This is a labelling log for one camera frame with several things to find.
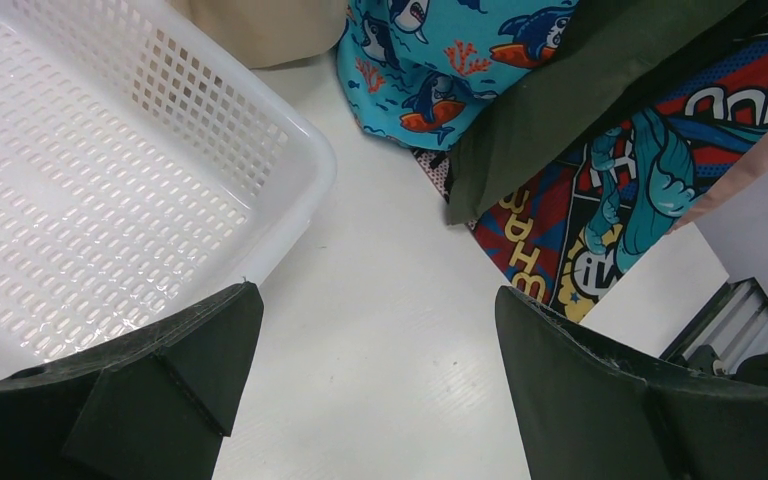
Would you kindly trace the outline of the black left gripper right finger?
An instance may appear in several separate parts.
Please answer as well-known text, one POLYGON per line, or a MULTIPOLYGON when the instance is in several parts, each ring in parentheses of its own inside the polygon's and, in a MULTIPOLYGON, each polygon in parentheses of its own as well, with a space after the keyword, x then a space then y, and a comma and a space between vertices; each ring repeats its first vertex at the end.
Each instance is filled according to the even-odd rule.
POLYGON ((534 479, 768 479, 768 386, 650 356, 512 288, 496 330, 534 479))

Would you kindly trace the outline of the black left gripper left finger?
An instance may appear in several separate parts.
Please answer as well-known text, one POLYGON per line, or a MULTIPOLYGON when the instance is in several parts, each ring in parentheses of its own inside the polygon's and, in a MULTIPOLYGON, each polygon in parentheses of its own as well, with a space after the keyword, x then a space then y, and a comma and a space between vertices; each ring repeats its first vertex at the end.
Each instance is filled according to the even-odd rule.
POLYGON ((0 379, 0 479, 209 479, 264 314, 251 282, 0 379))

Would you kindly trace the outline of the beige shorts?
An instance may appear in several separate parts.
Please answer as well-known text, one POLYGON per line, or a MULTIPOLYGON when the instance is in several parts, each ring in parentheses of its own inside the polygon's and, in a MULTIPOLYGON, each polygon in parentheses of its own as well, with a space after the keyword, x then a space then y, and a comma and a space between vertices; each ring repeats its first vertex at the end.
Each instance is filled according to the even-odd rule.
POLYGON ((346 0, 181 0, 170 5, 249 69, 316 57, 339 41, 346 0))

